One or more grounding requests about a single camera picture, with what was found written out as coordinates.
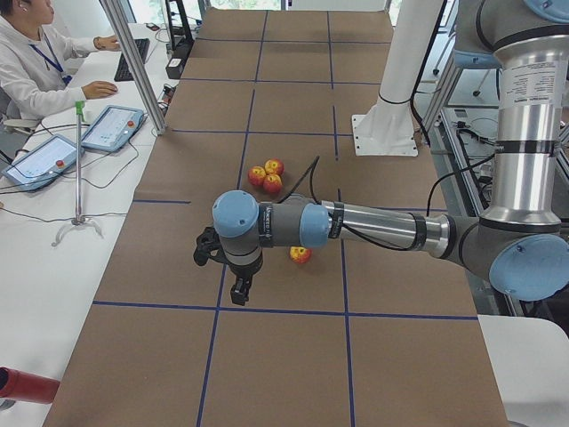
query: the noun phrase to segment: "apple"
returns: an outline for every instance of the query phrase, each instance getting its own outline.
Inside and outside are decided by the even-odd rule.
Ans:
[[[280,176],[285,171],[285,164],[278,158],[270,158],[265,162],[265,171],[267,173],[276,173]]]
[[[310,256],[312,256],[312,249],[302,246],[292,246],[289,251],[291,260],[297,264],[304,264],[309,261]]]
[[[262,187],[266,176],[267,173],[263,166],[253,166],[249,169],[249,172],[247,172],[247,179],[255,187]]]
[[[263,182],[263,188],[269,194],[278,194],[283,189],[281,177],[276,173],[269,173]]]

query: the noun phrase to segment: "black keyboard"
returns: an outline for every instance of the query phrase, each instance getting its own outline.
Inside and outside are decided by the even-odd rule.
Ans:
[[[142,63],[146,61],[146,55],[148,53],[148,47],[150,46],[149,38],[136,38],[134,39],[136,47],[139,50],[140,58]],[[115,81],[116,82],[128,82],[129,80],[134,80],[131,72],[128,69],[128,64],[126,63],[126,58],[124,54],[121,53],[121,59],[118,60],[118,67],[116,68]]]

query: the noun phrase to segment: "black band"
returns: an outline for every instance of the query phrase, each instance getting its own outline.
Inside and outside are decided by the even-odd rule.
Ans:
[[[456,244],[456,221],[452,216],[445,215],[446,220],[448,221],[448,245],[439,258],[441,260],[445,260],[448,256],[453,252],[454,245]]]
[[[409,213],[415,220],[415,239],[408,251],[420,251],[427,242],[427,220],[422,215]]]
[[[501,40],[498,40],[494,44],[493,49],[497,51],[498,49],[507,46],[509,44],[523,42],[531,38],[559,36],[567,34],[569,34],[569,26],[566,24],[548,25],[547,27],[526,29],[524,31],[520,31],[519,33],[512,34],[511,36],[507,36],[502,38]]]
[[[342,202],[334,202],[334,212],[332,214],[332,225],[328,238],[338,238],[341,232],[341,225],[344,223],[344,204]]]
[[[561,224],[550,225],[532,225],[532,224],[514,224],[512,222],[499,222],[480,218],[480,225],[484,225],[489,229],[514,231],[516,233],[558,233],[561,230]]]
[[[261,247],[273,247],[273,204],[270,202],[259,203],[259,243]]]
[[[395,102],[395,101],[386,100],[385,98],[383,98],[383,97],[381,96],[381,93],[379,93],[379,95],[380,95],[380,99],[381,99],[383,102],[387,102],[388,104],[392,104],[392,105],[406,104],[407,102],[410,102],[410,101],[411,101],[411,98],[409,98],[407,101],[397,101],[397,102]]]
[[[459,242],[459,260],[461,260],[462,263],[462,267],[464,267],[466,270],[470,270],[469,267],[466,265],[466,263],[464,262],[464,256],[462,253],[462,248],[464,247],[464,241],[466,240],[466,238],[469,236],[470,232],[475,229],[476,227],[478,227],[478,222],[475,222],[474,224],[472,224],[470,227],[468,227],[466,229],[466,231],[464,232],[464,234],[461,236],[461,241]]]
[[[548,154],[555,156],[558,141],[496,141],[496,154]]]
[[[486,3],[486,0],[482,0],[482,3],[478,6],[477,21],[476,21],[477,34],[478,34],[478,38],[480,39],[480,41],[482,42],[482,44],[483,44],[484,46],[486,46],[486,48],[488,48],[489,51],[493,51],[493,50],[494,50],[494,47],[493,47],[492,43],[490,43],[490,42],[488,41],[488,39],[487,39],[486,36],[484,35],[484,31],[482,30],[481,17],[482,17],[482,9],[484,8],[484,3]]]

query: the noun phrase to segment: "person's hand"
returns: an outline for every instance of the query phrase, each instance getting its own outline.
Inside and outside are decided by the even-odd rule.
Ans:
[[[118,89],[110,82],[91,82],[87,86],[83,86],[83,93],[88,100],[96,100],[98,98],[107,98],[114,95]]]
[[[121,50],[121,46],[118,43],[116,36],[95,37],[92,42],[99,51],[120,51]]]

